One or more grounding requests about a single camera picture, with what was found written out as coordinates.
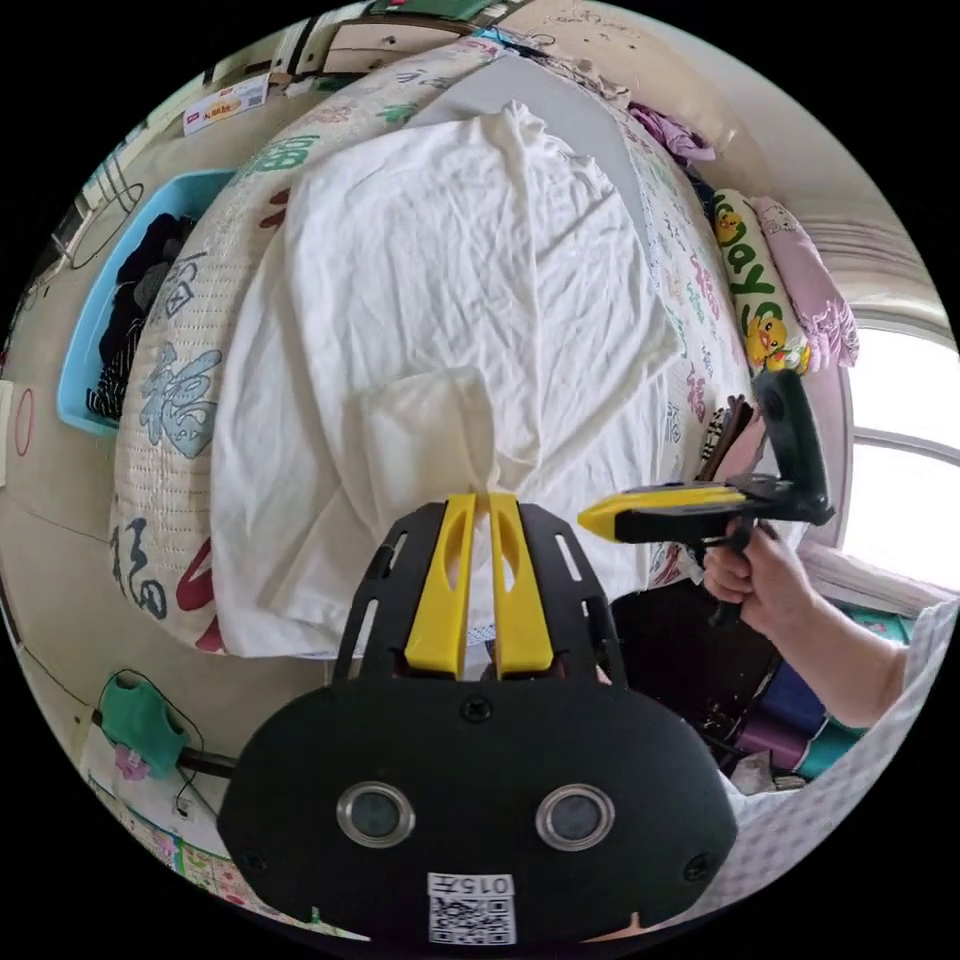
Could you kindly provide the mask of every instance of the cardboard box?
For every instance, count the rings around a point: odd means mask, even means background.
[[[204,97],[183,111],[183,135],[189,136],[218,120],[259,107],[267,99],[269,85],[270,74],[262,73]]]

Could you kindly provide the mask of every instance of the hand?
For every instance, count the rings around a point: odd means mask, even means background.
[[[736,521],[727,535],[735,529]],[[766,524],[754,528],[742,556],[715,547],[704,567],[707,590],[718,600],[742,603],[741,619],[766,637],[802,626],[817,600],[797,555]]]

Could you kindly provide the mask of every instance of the rubber duck print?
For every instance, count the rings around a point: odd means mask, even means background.
[[[742,223],[743,218],[739,213],[721,213],[720,216],[717,217],[715,227],[717,243],[719,243],[721,247],[725,247],[728,243],[733,243],[733,241],[737,239],[740,224]]]
[[[754,367],[766,364],[787,339],[787,328],[772,310],[758,312],[747,326],[747,356]]]

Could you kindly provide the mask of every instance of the pink cloth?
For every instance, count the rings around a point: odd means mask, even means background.
[[[713,479],[717,483],[725,483],[731,477],[752,473],[760,460],[766,436],[767,425],[757,408],[750,422],[743,428],[743,432],[730,444],[730,449],[723,455]]]
[[[753,208],[810,344],[808,369],[828,367],[831,360],[852,367],[860,352],[857,322],[807,231],[770,197],[755,198]]]
[[[627,107],[627,112],[643,124],[647,133],[665,147],[680,166],[685,167],[693,160],[717,158],[713,147],[685,123],[635,101]]]

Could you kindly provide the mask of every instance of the pillow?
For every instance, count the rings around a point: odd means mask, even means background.
[[[736,190],[720,190],[713,222],[750,369],[805,373],[810,346],[753,207]]]

